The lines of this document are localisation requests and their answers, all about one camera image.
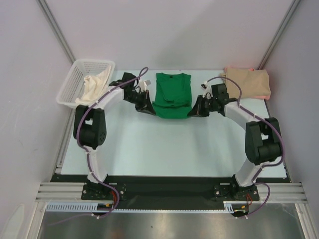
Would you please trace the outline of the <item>green t shirt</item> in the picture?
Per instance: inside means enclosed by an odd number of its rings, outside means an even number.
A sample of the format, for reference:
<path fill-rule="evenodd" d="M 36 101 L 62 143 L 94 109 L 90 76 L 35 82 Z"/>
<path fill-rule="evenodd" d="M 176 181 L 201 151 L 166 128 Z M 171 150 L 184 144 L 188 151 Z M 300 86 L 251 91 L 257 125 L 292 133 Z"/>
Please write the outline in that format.
<path fill-rule="evenodd" d="M 156 96 L 152 103 L 163 119 L 186 119 L 192 109 L 191 75 L 156 74 Z"/>

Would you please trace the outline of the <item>white plastic basket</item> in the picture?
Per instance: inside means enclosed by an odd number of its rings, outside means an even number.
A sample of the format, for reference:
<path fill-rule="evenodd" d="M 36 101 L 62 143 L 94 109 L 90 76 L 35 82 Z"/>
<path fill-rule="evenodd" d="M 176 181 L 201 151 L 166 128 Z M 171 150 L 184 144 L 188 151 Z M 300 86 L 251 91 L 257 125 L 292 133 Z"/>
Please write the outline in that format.
<path fill-rule="evenodd" d="M 105 69 L 110 69 L 109 79 L 115 69 L 115 62 L 111 60 L 79 59 L 71 66 L 56 97 L 56 102 L 75 109 L 76 99 L 84 93 L 84 77 L 98 75 Z"/>

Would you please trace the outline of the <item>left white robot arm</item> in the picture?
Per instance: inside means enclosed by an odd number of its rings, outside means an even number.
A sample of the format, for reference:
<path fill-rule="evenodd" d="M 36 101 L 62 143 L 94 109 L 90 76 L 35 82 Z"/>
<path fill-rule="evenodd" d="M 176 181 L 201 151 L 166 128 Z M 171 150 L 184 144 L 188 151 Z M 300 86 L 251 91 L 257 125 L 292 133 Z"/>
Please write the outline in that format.
<path fill-rule="evenodd" d="M 151 82 L 141 80 L 145 73 L 146 69 L 138 76 L 125 72 L 121 79 L 112 81 L 91 105 L 76 107 L 73 136 L 85 152 L 88 181 L 95 184 L 92 192 L 99 199 L 107 198 L 110 193 L 110 186 L 104 183 L 108 173 L 98 156 L 98 149 L 107 138 L 106 113 L 121 101 L 127 101 L 135 105 L 137 112 L 156 114 L 148 90 Z"/>

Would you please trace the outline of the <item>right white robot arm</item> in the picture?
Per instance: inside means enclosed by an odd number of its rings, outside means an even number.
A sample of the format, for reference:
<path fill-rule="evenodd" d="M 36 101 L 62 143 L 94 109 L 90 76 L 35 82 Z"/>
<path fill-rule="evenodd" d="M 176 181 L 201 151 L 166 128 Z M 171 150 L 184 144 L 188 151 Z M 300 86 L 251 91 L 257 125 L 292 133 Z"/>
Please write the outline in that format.
<path fill-rule="evenodd" d="M 279 122 L 276 118 L 264 119 L 231 98 L 225 84 L 201 85 L 204 93 L 197 97 L 189 117 L 208 117 L 217 112 L 237 123 L 245 130 L 246 159 L 240 170 L 232 176 L 230 195 L 241 200 L 248 194 L 257 177 L 266 167 L 276 167 L 285 156 Z"/>

